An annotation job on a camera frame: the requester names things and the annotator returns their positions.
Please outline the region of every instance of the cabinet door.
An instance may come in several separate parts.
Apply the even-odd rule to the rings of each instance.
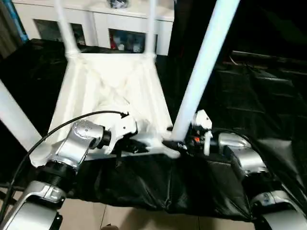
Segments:
[[[142,52],[145,46],[147,19],[94,12],[98,45]],[[167,55],[173,23],[156,20],[156,53]]]
[[[38,38],[62,41],[57,24],[58,16],[53,7],[14,4],[29,39]],[[89,11],[64,9],[71,24],[76,41],[82,45],[96,46],[97,38],[93,13]]]

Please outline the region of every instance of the glass cabinet door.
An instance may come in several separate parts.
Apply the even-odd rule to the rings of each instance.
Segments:
[[[109,29],[111,49],[143,53],[145,49],[145,33]]]
[[[41,39],[50,41],[62,42],[61,33],[59,31],[58,23],[55,21],[34,19],[34,23],[38,29]],[[81,24],[70,23],[73,31],[73,35],[80,45],[85,45],[85,38]]]

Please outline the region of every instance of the white bracket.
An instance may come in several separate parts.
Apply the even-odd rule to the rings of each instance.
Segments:
[[[208,156],[210,154],[210,140],[213,137],[211,133],[212,129],[212,121],[206,114],[204,110],[198,111],[194,119],[192,121],[193,126],[201,126],[203,129],[205,129],[207,132],[205,133],[205,143],[203,147],[203,154]]]
[[[122,139],[126,134],[136,133],[136,122],[134,118],[129,115],[116,122],[116,124],[112,126],[109,131],[111,131],[111,140],[109,146],[105,151],[106,155],[109,155],[113,151],[116,142]]]

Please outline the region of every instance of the white cabinet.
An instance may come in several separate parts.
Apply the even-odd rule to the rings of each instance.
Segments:
[[[53,7],[19,3],[15,3],[14,6],[29,39],[60,39],[56,23],[58,17]],[[91,12],[65,9],[65,14],[68,22],[72,23],[74,34],[79,43],[88,46],[98,45]]]
[[[144,47],[149,0],[130,0],[126,9],[112,9],[106,0],[63,0],[68,22],[77,42],[88,46],[117,48],[113,36],[121,36],[122,48],[132,49],[133,41]],[[53,0],[13,0],[30,39],[60,40]],[[156,53],[167,55],[174,22],[173,0],[158,0],[156,9]]]

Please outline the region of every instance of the white metal pole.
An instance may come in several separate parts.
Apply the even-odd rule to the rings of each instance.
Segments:
[[[155,54],[155,11],[157,0],[149,0],[148,28],[145,41],[145,53]]]
[[[0,81],[0,119],[27,151],[42,138],[2,81]]]
[[[240,0],[217,0],[183,97],[172,140],[183,141],[220,53]]]
[[[66,56],[76,55],[80,53],[79,49],[76,45],[75,37],[73,36],[73,31],[70,26],[70,24],[67,22],[64,9],[62,6],[63,0],[55,0],[54,1],[54,7],[56,9],[56,12],[58,14],[58,25],[59,29],[61,31],[62,39],[65,45],[65,53]]]

